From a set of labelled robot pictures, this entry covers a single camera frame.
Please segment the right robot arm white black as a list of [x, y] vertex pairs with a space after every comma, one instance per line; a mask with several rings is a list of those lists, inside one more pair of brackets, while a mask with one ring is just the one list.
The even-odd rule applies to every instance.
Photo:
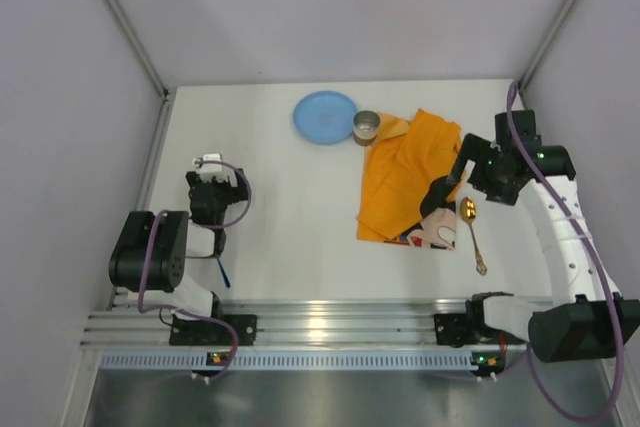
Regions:
[[546, 146], [531, 111], [496, 115], [495, 139], [467, 134], [449, 174], [420, 205], [428, 216], [474, 167], [471, 187], [487, 201], [521, 204], [533, 221], [549, 270], [553, 305], [543, 310], [506, 292], [473, 295], [462, 314], [435, 318], [440, 345], [461, 347], [504, 333], [542, 362], [616, 358], [639, 327], [639, 302], [622, 296], [601, 264], [581, 214], [576, 171], [565, 147]]

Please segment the orange cartoon mouse cloth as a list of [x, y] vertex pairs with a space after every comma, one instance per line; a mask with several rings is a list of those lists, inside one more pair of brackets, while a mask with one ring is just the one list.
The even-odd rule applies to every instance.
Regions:
[[365, 148], [356, 238], [452, 251], [455, 211], [421, 212], [430, 184], [448, 176], [462, 144], [461, 127], [417, 110], [411, 120], [380, 113], [376, 140]]

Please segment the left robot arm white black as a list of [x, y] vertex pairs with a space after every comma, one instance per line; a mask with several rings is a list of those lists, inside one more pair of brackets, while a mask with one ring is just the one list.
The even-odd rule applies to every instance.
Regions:
[[244, 170], [205, 154], [186, 172], [189, 207], [184, 210], [131, 211], [108, 266], [113, 286], [137, 296], [141, 313], [167, 310], [189, 321], [220, 323], [217, 295], [186, 273], [188, 260], [220, 257], [226, 229], [248, 213], [252, 189]]

